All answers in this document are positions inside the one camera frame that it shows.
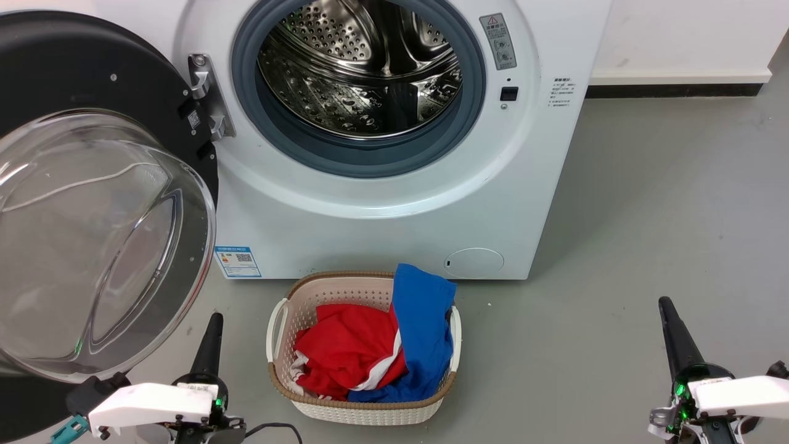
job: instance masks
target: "basket handle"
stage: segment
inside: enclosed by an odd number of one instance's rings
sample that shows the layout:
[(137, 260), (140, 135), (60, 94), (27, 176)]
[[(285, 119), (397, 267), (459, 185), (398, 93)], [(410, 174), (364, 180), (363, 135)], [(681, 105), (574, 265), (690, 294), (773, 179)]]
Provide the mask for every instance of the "basket handle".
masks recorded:
[[(279, 301), (277, 306), (274, 307), (274, 311), (271, 312), (271, 317), (268, 319), (268, 329), (266, 330), (266, 359), (268, 359), (269, 363), (274, 362), (275, 350), (277, 351), (277, 354), (279, 354), (279, 343), (282, 342), (282, 331), (285, 329), (285, 317), (287, 316), (287, 307), (285, 306), (286, 302), (288, 302), (287, 298)], [(277, 325), (277, 319), (280, 318), (279, 315), (282, 313), (283, 309), (285, 310), (285, 313), (282, 315), (282, 321), (279, 323), (277, 337), (274, 338), (274, 328)]]
[(460, 312), (454, 305), (452, 306), (452, 315), (449, 318), (449, 330), (452, 333), (452, 359), (449, 361), (449, 371), (458, 371), (463, 329), (460, 326)]

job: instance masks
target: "washing machine door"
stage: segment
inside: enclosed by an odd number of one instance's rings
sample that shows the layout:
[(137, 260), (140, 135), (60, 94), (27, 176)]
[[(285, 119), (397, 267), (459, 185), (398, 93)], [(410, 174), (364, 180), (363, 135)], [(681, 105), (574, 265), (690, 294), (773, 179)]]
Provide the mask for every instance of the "washing machine door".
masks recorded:
[(94, 17), (0, 16), (0, 442), (68, 416), (72, 384), (127, 371), (211, 263), (208, 117), (175, 68)]

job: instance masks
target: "teal connector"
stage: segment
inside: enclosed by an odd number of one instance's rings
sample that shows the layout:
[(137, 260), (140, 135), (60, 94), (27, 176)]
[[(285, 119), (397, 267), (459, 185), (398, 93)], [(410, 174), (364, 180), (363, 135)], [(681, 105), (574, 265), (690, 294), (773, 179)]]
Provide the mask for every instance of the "teal connector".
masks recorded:
[(83, 416), (76, 415), (65, 426), (60, 427), (54, 435), (50, 436), (50, 444), (71, 444), (90, 429), (88, 420)]

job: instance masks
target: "gray floor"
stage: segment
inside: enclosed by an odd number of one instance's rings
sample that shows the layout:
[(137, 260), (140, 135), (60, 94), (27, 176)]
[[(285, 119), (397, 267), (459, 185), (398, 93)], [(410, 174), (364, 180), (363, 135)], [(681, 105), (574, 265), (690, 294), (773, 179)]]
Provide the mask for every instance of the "gray floor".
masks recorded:
[[(789, 44), (772, 69), (755, 99), (584, 105), (531, 278), (460, 285), (459, 378), (426, 424), (302, 416), (265, 371), (267, 319), (290, 283), (228, 282), (216, 268), (131, 379), (185, 373), (216, 309), (230, 411), (293, 423), (307, 444), (657, 444), (645, 429), (669, 390), (658, 297), (673, 298), (708, 361), (747, 376), (789, 359)], [(768, 421), (747, 442), (787, 434), (789, 424)], [(296, 441), (273, 430), (249, 442)]]

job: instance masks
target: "blue cloth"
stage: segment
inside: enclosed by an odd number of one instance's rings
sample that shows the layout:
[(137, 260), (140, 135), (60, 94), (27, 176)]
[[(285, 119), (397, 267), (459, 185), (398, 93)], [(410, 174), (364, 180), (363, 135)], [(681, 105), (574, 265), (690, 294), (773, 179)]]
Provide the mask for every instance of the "blue cloth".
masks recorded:
[(456, 287), (413, 265), (398, 265), (392, 307), (400, 328), (408, 374), (380, 389), (352, 391), (348, 401), (422, 401), (436, 394), (452, 357), (447, 312), (452, 308)]

